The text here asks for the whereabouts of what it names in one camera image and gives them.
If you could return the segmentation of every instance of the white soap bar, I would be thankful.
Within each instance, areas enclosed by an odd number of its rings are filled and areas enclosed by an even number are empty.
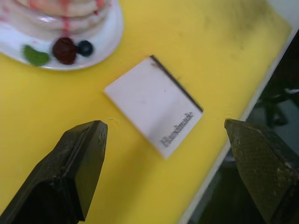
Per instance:
[[[164,158],[179,146],[203,113],[154,56],[107,86],[105,94]]]

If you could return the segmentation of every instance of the yellow cutting board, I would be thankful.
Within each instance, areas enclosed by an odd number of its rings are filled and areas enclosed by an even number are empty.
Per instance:
[[[86,223],[176,223],[225,143],[224,119],[240,117],[291,31],[263,0],[121,6],[121,44],[94,67],[42,70],[0,55],[0,213],[64,131],[100,119],[107,151]],[[103,94],[152,54],[204,108],[166,161]]]

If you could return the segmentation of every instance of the blueberry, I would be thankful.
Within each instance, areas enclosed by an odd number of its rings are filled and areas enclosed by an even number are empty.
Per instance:
[[[93,54],[93,45],[88,41],[80,41],[77,45],[78,54],[89,57]]]

